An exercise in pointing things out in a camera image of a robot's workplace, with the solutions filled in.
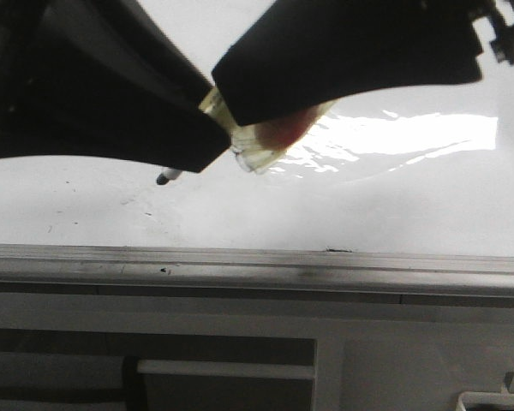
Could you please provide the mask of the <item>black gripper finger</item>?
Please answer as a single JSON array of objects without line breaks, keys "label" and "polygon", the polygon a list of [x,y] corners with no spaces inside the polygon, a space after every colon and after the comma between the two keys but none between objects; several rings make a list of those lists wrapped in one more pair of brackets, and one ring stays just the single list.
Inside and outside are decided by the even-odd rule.
[{"label": "black gripper finger", "polygon": [[197,173],[230,147],[211,88],[136,1],[0,1],[0,158]]},{"label": "black gripper finger", "polygon": [[493,1],[277,1],[212,78],[241,125],[362,92],[472,83],[480,18],[493,27],[496,59],[513,65],[514,23]]}]

